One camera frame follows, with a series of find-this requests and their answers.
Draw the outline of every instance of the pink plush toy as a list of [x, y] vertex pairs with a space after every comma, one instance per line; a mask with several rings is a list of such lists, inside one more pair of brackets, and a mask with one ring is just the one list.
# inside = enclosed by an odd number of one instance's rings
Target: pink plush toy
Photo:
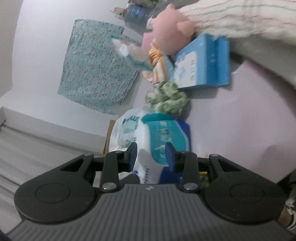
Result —
[[161, 51], [166, 55], [174, 56], [190, 43], [194, 34], [194, 24], [174, 5], [169, 4], [154, 19], [153, 34]]

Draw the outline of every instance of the white wall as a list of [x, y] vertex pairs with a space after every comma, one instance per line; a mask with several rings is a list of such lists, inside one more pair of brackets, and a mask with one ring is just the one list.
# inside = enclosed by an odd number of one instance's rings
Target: white wall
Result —
[[[57, 94], [75, 19], [124, 26], [110, 12], [127, 0], [24, 0], [13, 47], [13, 89], [0, 99], [11, 110], [75, 130], [106, 136], [118, 116], [90, 110]], [[130, 29], [124, 34], [141, 41]]]
[[22, 0], [0, 1], [0, 97], [12, 87], [12, 46]]

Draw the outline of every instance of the plastic bottle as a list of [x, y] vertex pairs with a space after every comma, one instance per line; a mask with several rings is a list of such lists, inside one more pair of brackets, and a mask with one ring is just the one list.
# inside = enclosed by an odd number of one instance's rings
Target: plastic bottle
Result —
[[140, 26], [146, 26], [151, 10], [139, 7], [133, 3], [129, 4], [124, 15], [126, 23], [133, 23]]

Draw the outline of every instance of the metal screw head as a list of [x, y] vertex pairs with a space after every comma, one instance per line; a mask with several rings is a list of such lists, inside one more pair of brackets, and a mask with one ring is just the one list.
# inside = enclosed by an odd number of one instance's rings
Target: metal screw head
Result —
[[186, 190], [192, 191], [198, 188], [196, 183], [185, 183], [183, 186]]
[[102, 188], [104, 190], [113, 190], [113, 189], [117, 188], [117, 185], [115, 183], [104, 183], [102, 185]]

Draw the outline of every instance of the blue box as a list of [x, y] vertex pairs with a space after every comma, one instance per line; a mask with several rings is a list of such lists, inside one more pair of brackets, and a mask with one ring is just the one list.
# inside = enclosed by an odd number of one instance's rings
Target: blue box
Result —
[[202, 34], [177, 53], [175, 65], [174, 81], [180, 89], [227, 85], [229, 42]]

